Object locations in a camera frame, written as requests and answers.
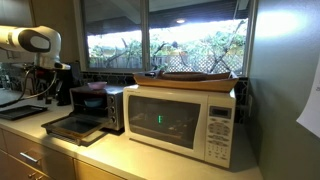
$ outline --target wooden cabinet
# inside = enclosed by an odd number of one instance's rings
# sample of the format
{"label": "wooden cabinet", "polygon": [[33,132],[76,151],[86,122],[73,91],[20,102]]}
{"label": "wooden cabinet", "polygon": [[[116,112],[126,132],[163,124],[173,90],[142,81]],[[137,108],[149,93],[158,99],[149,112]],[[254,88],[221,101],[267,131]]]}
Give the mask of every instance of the wooden cabinet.
{"label": "wooden cabinet", "polygon": [[77,180],[123,180],[123,178],[94,167],[79,160],[74,160]]}
{"label": "wooden cabinet", "polygon": [[3,131],[9,155],[47,176],[75,180],[73,158],[8,131]]}
{"label": "wooden cabinet", "polygon": [[2,129],[0,129],[0,150],[7,151]]}
{"label": "wooden cabinet", "polygon": [[61,62],[79,60],[73,0],[30,0],[35,26],[50,27],[61,35]]}
{"label": "wooden cabinet", "polygon": [[8,155],[2,150],[0,150],[0,179],[9,180]]}
{"label": "wooden cabinet", "polygon": [[8,156],[9,164],[9,177],[10,179],[19,179],[19,180],[53,180],[33,169],[32,167],[25,165],[19,160],[15,159],[12,156]]}
{"label": "wooden cabinet", "polygon": [[31,27],[29,0],[0,0],[0,25]]}

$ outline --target microwave keypad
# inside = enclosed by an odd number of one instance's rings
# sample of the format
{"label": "microwave keypad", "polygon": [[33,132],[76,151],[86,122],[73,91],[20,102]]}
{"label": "microwave keypad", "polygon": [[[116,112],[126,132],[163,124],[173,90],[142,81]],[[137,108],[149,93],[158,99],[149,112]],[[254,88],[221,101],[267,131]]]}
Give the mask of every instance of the microwave keypad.
{"label": "microwave keypad", "polygon": [[206,157],[208,162],[229,167],[233,121],[222,117],[208,117]]}

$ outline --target black tray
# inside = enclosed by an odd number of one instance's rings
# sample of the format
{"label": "black tray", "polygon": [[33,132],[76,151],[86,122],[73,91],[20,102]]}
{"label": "black tray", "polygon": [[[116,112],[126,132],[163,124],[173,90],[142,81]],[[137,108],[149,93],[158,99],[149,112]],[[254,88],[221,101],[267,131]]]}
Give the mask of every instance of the black tray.
{"label": "black tray", "polygon": [[86,119],[85,117],[69,116],[42,124],[47,134],[56,138],[71,142],[78,146],[89,146],[104,135],[106,132],[99,131],[104,123]]}
{"label": "black tray", "polygon": [[33,114],[37,114],[43,111],[46,111],[47,107],[42,106],[34,106],[34,105],[25,105],[12,109],[7,109],[4,111],[0,111],[0,118],[8,119],[8,120],[16,120],[23,117],[27,117]]}

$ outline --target paper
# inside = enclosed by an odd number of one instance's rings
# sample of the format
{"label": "paper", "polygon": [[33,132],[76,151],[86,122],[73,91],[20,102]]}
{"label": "paper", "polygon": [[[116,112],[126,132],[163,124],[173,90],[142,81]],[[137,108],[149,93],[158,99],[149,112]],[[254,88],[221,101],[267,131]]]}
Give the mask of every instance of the paper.
{"label": "paper", "polygon": [[308,102],[297,122],[320,137],[320,59]]}

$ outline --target kitchen appliance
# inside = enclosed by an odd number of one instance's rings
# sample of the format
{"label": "kitchen appliance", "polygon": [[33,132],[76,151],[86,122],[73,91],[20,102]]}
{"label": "kitchen appliance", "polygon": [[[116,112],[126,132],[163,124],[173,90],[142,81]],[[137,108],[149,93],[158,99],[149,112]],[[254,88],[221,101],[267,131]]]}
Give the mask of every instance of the kitchen appliance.
{"label": "kitchen appliance", "polygon": [[107,82],[101,82],[101,81],[88,83],[89,88],[92,90],[104,89],[106,85],[107,85]]}
{"label": "kitchen appliance", "polygon": [[236,98],[229,93],[127,86],[125,134],[130,139],[228,168]]}
{"label": "kitchen appliance", "polygon": [[101,90],[88,86],[70,89],[73,111],[66,117],[43,124],[47,134],[88,146],[105,134],[123,130],[123,87],[108,85]]}
{"label": "kitchen appliance", "polygon": [[57,106],[71,104],[70,88],[76,87],[71,70],[57,70],[55,99],[58,101]]}

